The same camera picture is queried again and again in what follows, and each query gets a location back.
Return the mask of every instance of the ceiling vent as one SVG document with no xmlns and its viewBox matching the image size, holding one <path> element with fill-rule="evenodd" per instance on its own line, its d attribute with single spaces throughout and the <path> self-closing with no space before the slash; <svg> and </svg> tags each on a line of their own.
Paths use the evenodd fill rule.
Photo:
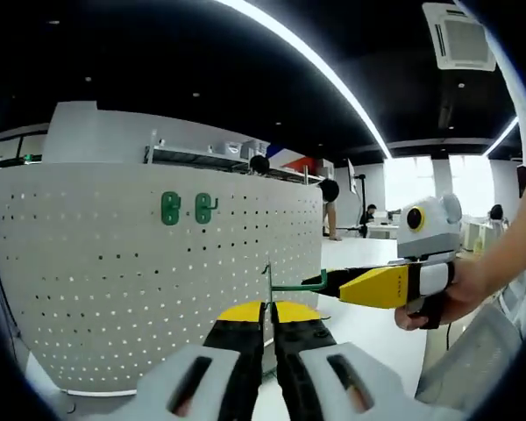
<svg viewBox="0 0 526 421">
<path fill-rule="evenodd" d="M 495 60 L 483 26 L 452 4 L 425 3 L 438 68 L 493 72 Z"/>
</svg>

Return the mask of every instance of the human hand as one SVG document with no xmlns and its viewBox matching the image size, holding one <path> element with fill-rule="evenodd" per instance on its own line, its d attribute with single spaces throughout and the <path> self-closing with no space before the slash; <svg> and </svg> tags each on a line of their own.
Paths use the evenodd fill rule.
<svg viewBox="0 0 526 421">
<path fill-rule="evenodd" d="M 451 323 L 474 311 L 489 295 L 485 280 L 474 260 L 454 261 L 454 279 L 446 289 L 446 300 L 440 323 Z M 406 331 L 425 325 L 428 318 L 411 318 L 406 306 L 395 309 L 395 323 Z"/>
</svg>

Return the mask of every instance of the ceiling light strip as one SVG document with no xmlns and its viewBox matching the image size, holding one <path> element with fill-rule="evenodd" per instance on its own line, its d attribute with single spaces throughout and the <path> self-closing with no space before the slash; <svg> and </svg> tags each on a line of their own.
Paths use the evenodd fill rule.
<svg viewBox="0 0 526 421">
<path fill-rule="evenodd" d="M 372 121 L 372 119 L 370 119 L 362 105 L 360 105 L 360 102 L 357 100 L 357 98 L 355 98 L 352 92 L 347 88 L 343 81 L 341 81 L 341 79 L 339 78 L 339 76 L 337 76 L 333 69 L 330 68 L 329 65 L 325 61 L 323 61 L 323 59 L 319 55 L 317 55 L 317 53 L 314 50 L 312 50 L 304 41 L 298 38 L 298 36 L 296 36 L 286 26 L 284 26 L 274 18 L 271 18 L 264 11 L 258 9 L 252 4 L 247 3 L 244 0 L 215 1 L 229 6 L 236 11 L 239 11 L 247 17 L 255 20 L 257 23 L 265 26 L 269 31 L 272 31 L 275 34 L 277 34 L 279 37 L 281 37 L 291 46 L 293 46 L 300 54 L 306 57 L 306 59 L 308 59 L 309 62 L 316 66 L 316 68 L 320 72 L 322 72 L 322 74 L 327 79 L 329 79 L 333 86 L 337 88 L 339 93 L 345 97 L 345 99 L 349 102 L 351 107 L 359 114 L 360 118 L 362 119 L 370 133 L 373 135 L 374 139 L 380 146 L 386 158 L 392 158 L 391 153 L 387 149 L 386 142 L 384 142 L 384 139 L 381 137 L 380 132 L 378 132 L 378 129 L 374 125 L 374 122 Z"/>
<path fill-rule="evenodd" d="M 487 157 L 493 150 L 501 144 L 501 142 L 508 136 L 508 134 L 516 127 L 518 124 L 518 117 L 513 118 L 513 120 L 508 124 L 507 128 L 501 133 L 501 136 L 483 153 L 482 156 Z"/>
</svg>

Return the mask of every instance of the window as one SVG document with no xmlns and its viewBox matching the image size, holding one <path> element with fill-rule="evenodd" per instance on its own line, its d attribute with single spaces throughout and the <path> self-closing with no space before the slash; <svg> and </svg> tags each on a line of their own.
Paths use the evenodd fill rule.
<svg viewBox="0 0 526 421">
<path fill-rule="evenodd" d="M 493 173 L 489 159 L 479 155 L 451 155 L 452 190 L 462 213 L 486 217 L 494 205 Z"/>
<path fill-rule="evenodd" d="M 384 176 L 388 211 L 435 195 L 435 179 L 429 156 L 386 160 Z"/>
</svg>

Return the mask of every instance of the metal shelf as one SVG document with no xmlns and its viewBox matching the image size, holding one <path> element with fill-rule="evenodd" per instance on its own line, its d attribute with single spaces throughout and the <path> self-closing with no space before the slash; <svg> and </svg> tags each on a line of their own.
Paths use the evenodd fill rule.
<svg viewBox="0 0 526 421">
<path fill-rule="evenodd" d="M 149 146 L 145 149 L 145 163 L 148 163 L 148 155 Z M 233 158 L 221 153 L 192 151 L 189 149 L 167 146 L 155 146 L 153 148 L 152 164 L 207 168 L 240 174 L 247 174 L 249 172 L 248 160 Z M 267 177 L 276 178 L 285 182 L 304 183 L 304 174 L 286 168 L 270 168 Z M 323 177 L 308 175 L 309 184 L 314 184 L 322 180 Z"/>
</svg>

